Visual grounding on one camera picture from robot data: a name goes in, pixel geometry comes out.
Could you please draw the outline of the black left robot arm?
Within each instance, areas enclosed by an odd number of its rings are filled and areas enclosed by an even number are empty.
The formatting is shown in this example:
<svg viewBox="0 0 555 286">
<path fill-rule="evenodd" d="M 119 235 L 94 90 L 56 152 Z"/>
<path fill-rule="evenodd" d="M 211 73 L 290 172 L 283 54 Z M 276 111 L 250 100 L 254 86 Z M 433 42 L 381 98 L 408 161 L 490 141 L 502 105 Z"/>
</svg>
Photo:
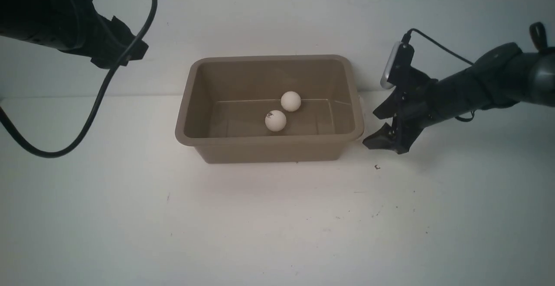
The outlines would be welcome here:
<svg viewBox="0 0 555 286">
<path fill-rule="evenodd" d="M 136 35 L 117 17 L 101 16 L 93 1 L 0 0 L 0 33 L 110 69 Z"/>
</svg>

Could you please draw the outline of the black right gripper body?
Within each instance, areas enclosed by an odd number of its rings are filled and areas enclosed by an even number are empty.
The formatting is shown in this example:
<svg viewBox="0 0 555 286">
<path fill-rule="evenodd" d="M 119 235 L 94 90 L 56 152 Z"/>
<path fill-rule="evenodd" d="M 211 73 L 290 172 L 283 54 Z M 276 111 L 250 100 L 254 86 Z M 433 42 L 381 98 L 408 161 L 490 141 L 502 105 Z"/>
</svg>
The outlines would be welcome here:
<svg viewBox="0 0 555 286">
<path fill-rule="evenodd" d="M 394 152 L 406 154 L 412 144 L 424 130 L 419 120 L 429 112 L 425 99 L 428 89 L 436 83 L 422 71 L 409 71 L 407 74 L 396 75 L 392 84 L 395 86 L 395 111 L 392 126 L 394 130 Z"/>
</svg>

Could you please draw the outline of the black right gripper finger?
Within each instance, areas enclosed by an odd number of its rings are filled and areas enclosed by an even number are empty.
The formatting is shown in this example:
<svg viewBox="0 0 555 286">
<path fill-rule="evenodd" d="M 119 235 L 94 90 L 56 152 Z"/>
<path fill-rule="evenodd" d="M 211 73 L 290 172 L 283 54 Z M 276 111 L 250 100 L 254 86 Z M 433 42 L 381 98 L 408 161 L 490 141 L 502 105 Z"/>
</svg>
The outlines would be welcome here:
<svg viewBox="0 0 555 286">
<path fill-rule="evenodd" d="M 394 89 L 392 93 L 379 104 L 374 110 L 373 115 L 379 120 L 394 118 L 399 106 L 401 105 L 401 91 Z"/>
<path fill-rule="evenodd" d="M 374 134 L 367 136 L 363 140 L 363 145 L 369 150 L 391 150 L 396 151 L 396 135 L 394 128 L 385 123 Z"/>
</svg>

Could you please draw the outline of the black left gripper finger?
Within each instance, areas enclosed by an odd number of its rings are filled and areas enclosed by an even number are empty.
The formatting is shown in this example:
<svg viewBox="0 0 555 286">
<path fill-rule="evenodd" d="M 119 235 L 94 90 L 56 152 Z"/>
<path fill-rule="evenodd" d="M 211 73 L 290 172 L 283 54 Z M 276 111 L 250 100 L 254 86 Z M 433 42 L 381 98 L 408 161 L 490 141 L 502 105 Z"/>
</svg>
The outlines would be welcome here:
<svg viewBox="0 0 555 286">
<path fill-rule="evenodd" d="M 91 63 L 95 65 L 97 68 L 109 70 L 113 68 L 115 65 L 119 66 L 127 66 L 130 61 L 130 57 L 125 57 L 123 61 L 117 63 L 117 58 L 115 59 L 108 59 L 108 58 L 100 58 L 100 57 L 91 57 Z"/>
<path fill-rule="evenodd" d="M 122 50 L 125 50 L 132 41 L 136 38 L 133 35 L 130 28 L 119 18 L 113 16 L 111 19 L 111 33 L 114 35 L 115 39 L 119 42 L 119 46 Z M 142 39 L 137 42 L 135 47 L 130 52 L 130 55 L 126 58 L 123 63 L 128 63 L 129 61 L 142 60 L 145 56 L 149 46 Z"/>
</svg>

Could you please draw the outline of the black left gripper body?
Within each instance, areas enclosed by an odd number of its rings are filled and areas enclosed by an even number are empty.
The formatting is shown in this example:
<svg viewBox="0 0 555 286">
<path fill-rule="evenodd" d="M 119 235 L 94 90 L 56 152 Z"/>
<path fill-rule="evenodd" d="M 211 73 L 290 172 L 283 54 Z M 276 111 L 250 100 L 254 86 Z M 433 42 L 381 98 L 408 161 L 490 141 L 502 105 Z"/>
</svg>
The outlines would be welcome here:
<svg viewBox="0 0 555 286">
<path fill-rule="evenodd" d="M 93 0 L 70 0 L 69 8 L 76 14 L 77 45 L 66 50 L 67 54 L 104 59 L 119 59 L 123 50 L 111 33 L 111 19 L 96 11 Z"/>
</svg>

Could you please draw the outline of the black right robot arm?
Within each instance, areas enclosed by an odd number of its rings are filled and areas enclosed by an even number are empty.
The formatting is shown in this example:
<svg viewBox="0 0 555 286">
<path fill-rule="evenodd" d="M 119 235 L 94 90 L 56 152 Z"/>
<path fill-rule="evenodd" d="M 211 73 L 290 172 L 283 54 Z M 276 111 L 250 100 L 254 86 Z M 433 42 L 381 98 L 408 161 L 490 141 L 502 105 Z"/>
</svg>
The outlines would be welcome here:
<svg viewBox="0 0 555 286">
<path fill-rule="evenodd" d="M 408 153 L 424 128 L 450 119 L 470 122 L 464 114 L 505 109 L 520 102 L 555 104 L 554 47 L 548 45 L 545 25 L 536 22 L 529 33 L 536 52 L 523 52 L 516 43 L 500 45 L 468 61 L 469 67 L 444 79 L 432 79 L 411 63 L 415 49 L 409 29 L 395 43 L 381 78 L 387 99 L 373 110 L 379 120 L 391 119 L 363 140 L 369 150 Z"/>
</svg>

